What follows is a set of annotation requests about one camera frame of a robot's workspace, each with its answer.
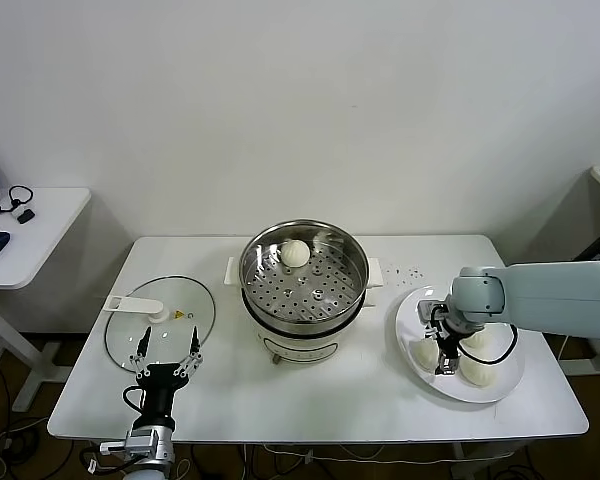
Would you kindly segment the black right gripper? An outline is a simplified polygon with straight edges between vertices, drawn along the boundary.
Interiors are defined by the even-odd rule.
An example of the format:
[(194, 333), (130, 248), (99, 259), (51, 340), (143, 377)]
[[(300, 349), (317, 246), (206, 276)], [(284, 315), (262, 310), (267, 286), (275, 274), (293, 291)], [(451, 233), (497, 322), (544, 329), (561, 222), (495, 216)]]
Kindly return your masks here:
[(424, 326), (424, 337), (434, 340), (439, 348), (440, 354), (434, 374), (454, 375), (459, 367), (460, 337), (454, 333), (449, 333), (444, 328), (444, 324), (438, 320), (429, 321)]

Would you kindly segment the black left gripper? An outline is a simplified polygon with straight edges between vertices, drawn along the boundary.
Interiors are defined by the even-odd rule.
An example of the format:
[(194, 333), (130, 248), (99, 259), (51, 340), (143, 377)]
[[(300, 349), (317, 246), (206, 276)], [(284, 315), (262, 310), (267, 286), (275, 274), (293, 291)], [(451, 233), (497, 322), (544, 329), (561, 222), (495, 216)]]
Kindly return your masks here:
[(203, 362), (198, 329), (194, 327), (189, 354), (179, 364), (147, 364), (151, 332), (152, 328), (148, 326), (139, 340), (136, 352), (129, 356), (137, 384), (145, 394), (140, 416), (134, 421), (133, 427), (174, 428), (175, 420), (171, 413), (175, 393), (188, 384), (188, 377)]

